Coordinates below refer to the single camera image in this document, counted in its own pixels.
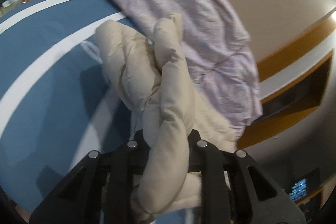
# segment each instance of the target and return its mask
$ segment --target wooden trim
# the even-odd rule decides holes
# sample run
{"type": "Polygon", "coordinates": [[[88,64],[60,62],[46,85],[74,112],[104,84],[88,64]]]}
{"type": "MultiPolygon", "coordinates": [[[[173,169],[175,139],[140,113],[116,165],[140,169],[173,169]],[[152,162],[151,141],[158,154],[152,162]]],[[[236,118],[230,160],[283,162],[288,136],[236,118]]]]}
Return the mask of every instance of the wooden trim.
{"type": "Polygon", "coordinates": [[[318,187],[315,191],[310,193],[309,196],[304,196],[303,198],[296,201],[295,204],[300,206],[301,204],[303,204],[303,203],[309,201],[310,199],[312,199],[313,197],[317,196],[319,193],[321,193],[321,200],[322,200],[322,191],[323,191],[323,187],[318,187]]]}
{"type": "Polygon", "coordinates": [[[266,103],[314,74],[312,75],[313,79],[310,83],[309,92],[303,98],[277,114],[248,126],[245,129],[243,136],[237,141],[237,148],[244,149],[271,138],[290,128],[315,111],[321,104],[322,97],[327,87],[332,58],[333,50],[302,76],[262,100],[262,103],[266,103]]]}
{"type": "Polygon", "coordinates": [[[261,103],[264,104],[264,103],[268,102],[269,100],[272,100],[275,97],[278,97],[280,94],[284,93],[285,91],[291,89],[296,84],[300,83],[303,79],[305,79],[309,75],[311,75],[315,70],[317,70],[317,68],[319,68],[324,62],[326,62],[332,56],[333,56],[333,51],[331,50],[325,57],[323,57],[316,65],[314,65],[312,68],[310,68],[307,72],[305,72],[300,77],[296,78],[293,82],[290,82],[288,85],[284,86],[282,89],[279,89],[278,91],[272,93],[268,97],[262,99],[261,103]]]}
{"type": "Polygon", "coordinates": [[[311,96],[305,96],[290,107],[261,122],[248,126],[237,142],[237,149],[244,149],[271,138],[295,125],[318,108],[311,96]]]}
{"type": "Polygon", "coordinates": [[[312,50],[336,29],[332,13],[336,8],[311,26],[297,39],[283,46],[257,63],[260,82],[276,74],[312,50]]]}

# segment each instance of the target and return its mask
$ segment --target white stripe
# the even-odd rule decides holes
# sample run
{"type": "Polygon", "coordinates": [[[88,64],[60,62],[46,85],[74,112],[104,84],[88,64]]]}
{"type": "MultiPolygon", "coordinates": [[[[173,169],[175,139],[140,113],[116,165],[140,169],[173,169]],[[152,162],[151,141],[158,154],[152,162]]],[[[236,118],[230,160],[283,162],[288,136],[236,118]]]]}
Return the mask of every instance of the white stripe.
{"type": "Polygon", "coordinates": [[[112,117],[118,109],[120,98],[110,87],[100,101],[95,113],[79,142],[69,171],[91,150],[100,151],[112,123],[112,117]]]}
{"type": "Polygon", "coordinates": [[[4,22],[0,23],[0,34],[2,34],[5,30],[9,29],[11,26],[15,25],[19,21],[23,20],[24,18],[37,13],[43,9],[49,8],[56,4],[64,3],[70,0],[45,0],[40,3],[37,3],[33,6],[30,6],[15,15],[12,15],[10,18],[6,19],[4,22]]]}
{"type": "Polygon", "coordinates": [[[100,58],[99,48],[90,41],[84,40],[81,42],[81,46],[83,50],[90,56],[93,60],[97,61],[97,63],[102,64],[103,61],[100,58]]]}
{"type": "Polygon", "coordinates": [[[300,57],[286,68],[280,70],[275,75],[263,80],[260,83],[260,98],[264,99],[270,96],[293,82],[295,79],[299,78],[301,75],[305,74],[318,62],[320,62],[320,60],[335,47],[335,44],[336,31],[333,31],[326,39],[307,52],[304,56],[300,57]]]}
{"type": "Polygon", "coordinates": [[[71,51],[76,45],[94,34],[95,29],[103,22],[111,19],[118,21],[125,18],[122,13],[115,13],[97,20],[90,25],[70,34],[60,42],[52,46],[38,59],[36,59],[9,87],[0,100],[0,138],[9,119],[13,115],[21,100],[26,96],[33,85],[58,61],[71,51]]]}

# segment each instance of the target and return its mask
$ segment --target beige padded fabric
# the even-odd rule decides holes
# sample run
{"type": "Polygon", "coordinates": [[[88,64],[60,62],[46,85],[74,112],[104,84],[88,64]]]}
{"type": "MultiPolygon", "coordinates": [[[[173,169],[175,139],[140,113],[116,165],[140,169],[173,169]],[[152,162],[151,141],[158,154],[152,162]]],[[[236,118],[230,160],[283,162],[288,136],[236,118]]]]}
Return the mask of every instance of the beige padded fabric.
{"type": "Polygon", "coordinates": [[[187,174],[187,136],[193,128],[220,149],[235,150],[229,122],[194,88],[180,46],[182,34],[177,13],[155,25],[154,50],[146,37],[121,23],[109,20],[96,30],[104,70],[125,105],[141,120],[151,147],[131,197],[133,213],[141,223],[200,205],[199,174],[187,174]]]}

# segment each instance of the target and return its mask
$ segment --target wrinkled fabric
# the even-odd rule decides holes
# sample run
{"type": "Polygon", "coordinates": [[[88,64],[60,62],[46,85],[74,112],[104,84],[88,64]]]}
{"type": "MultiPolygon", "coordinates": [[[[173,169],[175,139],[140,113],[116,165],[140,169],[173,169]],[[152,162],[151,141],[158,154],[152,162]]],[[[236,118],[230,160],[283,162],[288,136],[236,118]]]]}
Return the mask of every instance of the wrinkled fabric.
{"type": "Polygon", "coordinates": [[[113,0],[149,38],[166,12],[184,23],[182,48],[189,74],[211,105],[228,118],[238,139],[262,114],[250,40],[227,0],[113,0]]]}
{"type": "Polygon", "coordinates": [[[227,119],[197,91],[188,73],[181,16],[158,20],[152,41],[115,21],[96,30],[100,56],[115,91],[141,120],[149,158],[131,195],[138,222],[150,223],[161,213],[200,205],[201,179],[188,172],[188,135],[194,128],[219,149],[236,150],[235,132],[227,119]]]}

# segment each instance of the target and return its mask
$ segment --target lavender cloth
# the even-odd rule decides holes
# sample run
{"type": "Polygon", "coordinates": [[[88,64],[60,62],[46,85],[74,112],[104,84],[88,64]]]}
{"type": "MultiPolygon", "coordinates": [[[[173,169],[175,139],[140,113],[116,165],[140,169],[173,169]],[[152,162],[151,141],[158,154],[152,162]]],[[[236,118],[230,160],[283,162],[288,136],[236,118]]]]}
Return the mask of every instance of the lavender cloth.
{"type": "Polygon", "coordinates": [[[243,27],[228,0],[113,0],[150,39],[167,12],[182,14],[191,78],[211,105],[237,129],[262,114],[256,64],[243,27]]]}

